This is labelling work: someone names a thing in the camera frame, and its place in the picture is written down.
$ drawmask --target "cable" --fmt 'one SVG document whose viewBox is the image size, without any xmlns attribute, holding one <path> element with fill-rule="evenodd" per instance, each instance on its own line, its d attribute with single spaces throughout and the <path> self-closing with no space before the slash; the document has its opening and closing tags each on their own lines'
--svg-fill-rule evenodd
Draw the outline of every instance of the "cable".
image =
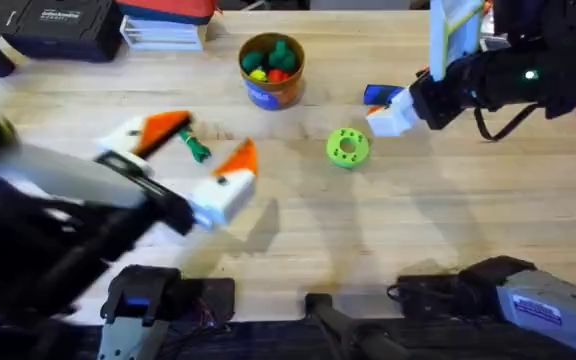
<svg viewBox="0 0 576 360">
<path fill-rule="evenodd" d="M 332 357 L 335 360 L 344 360 L 344 357 L 341 354 L 341 350 L 340 350 L 341 344 L 338 341 L 336 342 L 335 339 L 333 339 L 333 335 L 330 333 L 330 331 L 328 330 L 326 325 L 323 323 L 323 321 L 321 321 L 321 319 L 316 315 L 311 316 L 311 318 L 315 321 L 315 324 L 317 324 L 317 326 L 319 327 L 319 330 L 321 330 L 321 332 L 324 334 L 324 337 L 326 338 L 326 342 L 328 342 L 328 347 L 330 348 L 330 352 L 332 353 Z"/>
<path fill-rule="evenodd" d="M 513 132 L 519 124 L 521 124 L 527 117 L 530 115 L 535 109 L 541 107 L 540 104 L 530 104 L 526 106 L 523 110 L 517 114 L 503 129 L 501 129 L 497 134 L 494 136 L 490 134 L 488 128 L 486 127 L 486 123 L 484 121 L 484 116 L 481 114 L 481 108 L 475 108 L 475 120 L 477 121 L 477 128 L 479 129 L 479 133 L 481 136 L 488 140 L 488 141 L 499 141 L 506 136 L 508 136 L 511 132 Z"/>
</svg>

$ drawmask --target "green ring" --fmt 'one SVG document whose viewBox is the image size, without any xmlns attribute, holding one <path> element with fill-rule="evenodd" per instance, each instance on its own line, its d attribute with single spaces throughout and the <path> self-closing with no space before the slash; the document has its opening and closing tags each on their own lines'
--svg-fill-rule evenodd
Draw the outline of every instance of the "green ring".
<svg viewBox="0 0 576 360">
<path fill-rule="evenodd" d="M 355 146 L 355 150 L 351 153 L 343 151 L 342 141 L 350 141 Z M 361 131 L 352 128 L 337 129 L 328 137 L 326 153 L 335 165 L 352 168 L 366 160 L 370 153 L 370 145 L 368 138 Z"/>
</svg>

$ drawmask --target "wooden tabletop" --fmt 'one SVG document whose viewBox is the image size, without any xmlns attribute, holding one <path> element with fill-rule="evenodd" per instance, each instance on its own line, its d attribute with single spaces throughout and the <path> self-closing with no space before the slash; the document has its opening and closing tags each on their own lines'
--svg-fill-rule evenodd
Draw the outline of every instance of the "wooden tabletop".
<svg viewBox="0 0 576 360">
<path fill-rule="evenodd" d="M 266 31 L 294 36 L 306 52 L 303 98 L 276 112 L 247 98 L 236 60 L 247 38 Z M 398 275 L 502 254 L 576 283 L 576 114 L 547 121 L 537 111 L 489 144 L 465 112 L 442 132 L 420 124 L 372 139 L 356 170 L 327 159 L 333 130 L 370 134 L 366 84 L 409 84 L 426 63 L 427 13 L 225 12 L 208 37 L 201 53 L 124 49 L 103 65 L 16 57 L 17 73 L 0 80 L 0 112 L 26 141 L 84 158 L 123 121 L 172 109 L 192 111 L 216 152 L 245 137 L 257 144 L 257 195 L 234 223 L 185 239 L 156 226 L 84 296 L 84 321 L 100 322 L 110 279 L 130 263 L 234 278 L 239 320 L 299 318 L 312 291 L 337 294 L 350 314 L 383 315 L 394 309 L 384 294 Z M 490 114 L 491 126 L 519 109 Z M 180 193 L 209 170 L 181 141 L 152 166 Z"/>
</svg>

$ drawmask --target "black case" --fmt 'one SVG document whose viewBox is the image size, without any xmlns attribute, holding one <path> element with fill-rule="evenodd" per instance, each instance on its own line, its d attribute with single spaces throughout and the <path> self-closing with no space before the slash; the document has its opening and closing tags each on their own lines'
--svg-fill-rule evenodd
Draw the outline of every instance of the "black case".
<svg viewBox="0 0 576 360">
<path fill-rule="evenodd" d="M 8 16 L 4 39 L 31 58 L 106 62 L 121 44 L 113 0 L 19 0 Z"/>
</svg>

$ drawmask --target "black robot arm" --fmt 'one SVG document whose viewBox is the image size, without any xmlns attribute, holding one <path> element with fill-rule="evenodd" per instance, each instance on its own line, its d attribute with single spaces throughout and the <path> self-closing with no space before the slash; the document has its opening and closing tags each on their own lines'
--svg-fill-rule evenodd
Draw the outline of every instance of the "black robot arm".
<svg viewBox="0 0 576 360">
<path fill-rule="evenodd" d="M 530 104 L 489 139 L 499 140 L 536 108 L 545 108 L 546 118 L 552 119 L 576 106 L 576 1 L 543 1 L 525 9 L 506 0 L 494 6 L 496 12 L 504 9 L 496 27 L 507 32 L 511 47 L 461 58 L 448 67 L 443 80 L 425 73 L 411 85 L 415 110 L 431 129 L 443 129 L 463 110 L 474 108 L 486 137 L 481 109 Z M 518 11 L 515 20 L 511 11 Z"/>
</svg>

